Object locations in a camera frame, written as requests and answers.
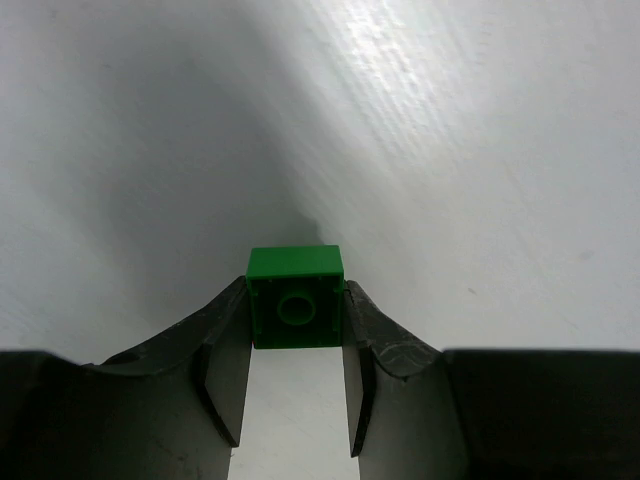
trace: white background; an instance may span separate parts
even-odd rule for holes
[[[252,246],[438,348],[640,347],[640,4],[0,0],[0,346],[100,362]],[[253,357],[232,480],[355,479],[338,349]]]

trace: lego brick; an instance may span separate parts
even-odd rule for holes
[[[246,279],[256,348],[341,344],[339,247],[254,248]]]

